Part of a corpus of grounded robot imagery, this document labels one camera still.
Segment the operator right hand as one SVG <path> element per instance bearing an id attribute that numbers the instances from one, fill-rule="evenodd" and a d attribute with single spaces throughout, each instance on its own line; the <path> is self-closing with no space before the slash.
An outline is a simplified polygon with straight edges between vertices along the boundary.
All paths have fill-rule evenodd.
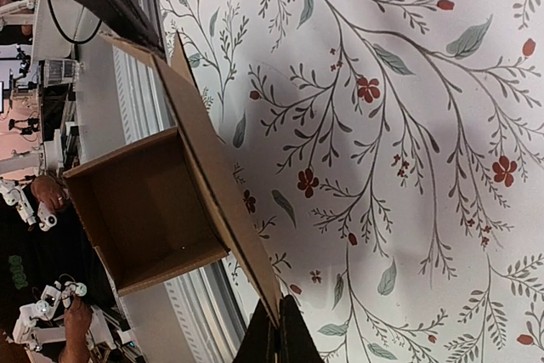
<path id="1" fill-rule="evenodd" d="M 38 176 L 32 181 L 31 193 L 51 213 L 62 210 L 69 201 L 63 186 L 48 175 Z"/>

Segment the operator left hand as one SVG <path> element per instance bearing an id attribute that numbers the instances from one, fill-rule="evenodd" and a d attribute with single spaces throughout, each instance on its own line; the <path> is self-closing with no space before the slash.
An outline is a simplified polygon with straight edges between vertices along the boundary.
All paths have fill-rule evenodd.
<path id="1" fill-rule="evenodd" d="M 71 306 L 65 311 L 65 335 L 67 340 L 85 339 L 91 326 L 93 311 L 75 296 L 71 301 Z"/>

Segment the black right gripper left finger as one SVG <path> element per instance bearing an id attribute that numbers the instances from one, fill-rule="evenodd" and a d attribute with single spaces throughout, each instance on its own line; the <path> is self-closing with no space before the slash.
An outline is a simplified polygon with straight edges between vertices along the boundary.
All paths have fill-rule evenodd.
<path id="1" fill-rule="evenodd" d="M 258 301 L 233 363 L 274 363 L 275 327 L 264 304 Z"/>

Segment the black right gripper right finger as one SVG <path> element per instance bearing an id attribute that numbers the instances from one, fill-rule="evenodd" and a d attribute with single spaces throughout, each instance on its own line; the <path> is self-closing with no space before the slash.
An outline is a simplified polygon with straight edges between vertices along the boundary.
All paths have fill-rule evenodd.
<path id="1" fill-rule="evenodd" d="M 280 301 L 279 362 L 323 363 L 292 295 Z"/>

